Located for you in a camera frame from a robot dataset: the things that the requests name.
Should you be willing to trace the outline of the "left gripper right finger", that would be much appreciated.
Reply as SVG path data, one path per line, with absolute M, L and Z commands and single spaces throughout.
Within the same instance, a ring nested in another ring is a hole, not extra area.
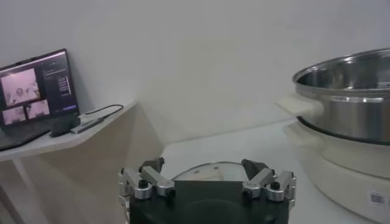
M 247 198 L 260 198 L 265 194 L 269 201 L 280 203 L 296 202 L 296 176 L 291 171 L 282 171 L 279 174 L 270 169 L 265 163 L 258 163 L 243 159 L 241 165 L 248 177 L 243 182 L 243 194 Z

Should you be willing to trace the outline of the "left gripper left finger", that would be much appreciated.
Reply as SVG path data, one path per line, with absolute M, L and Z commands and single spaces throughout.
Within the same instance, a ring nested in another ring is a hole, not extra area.
M 122 168 L 118 173 L 119 198 L 122 201 L 129 200 L 130 197 L 148 200 L 154 193 L 164 198 L 175 196 L 175 182 L 160 173 L 164 164 L 164 158 L 159 157 L 145 161 L 137 169 Z

